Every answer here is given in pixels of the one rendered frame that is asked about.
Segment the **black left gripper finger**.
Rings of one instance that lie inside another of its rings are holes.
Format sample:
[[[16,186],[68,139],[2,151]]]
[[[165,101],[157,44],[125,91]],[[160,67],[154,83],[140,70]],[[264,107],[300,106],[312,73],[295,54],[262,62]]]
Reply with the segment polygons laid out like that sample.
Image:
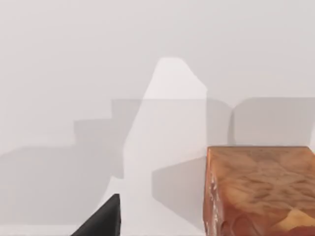
[[[121,201],[113,194],[70,236],[120,236]]]

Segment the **brown bread loaf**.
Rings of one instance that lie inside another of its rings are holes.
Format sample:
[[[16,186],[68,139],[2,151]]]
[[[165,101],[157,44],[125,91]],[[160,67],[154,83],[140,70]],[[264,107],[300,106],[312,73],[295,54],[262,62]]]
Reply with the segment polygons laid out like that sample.
[[[315,153],[208,147],[203,222],[205,236],[315,236]]]

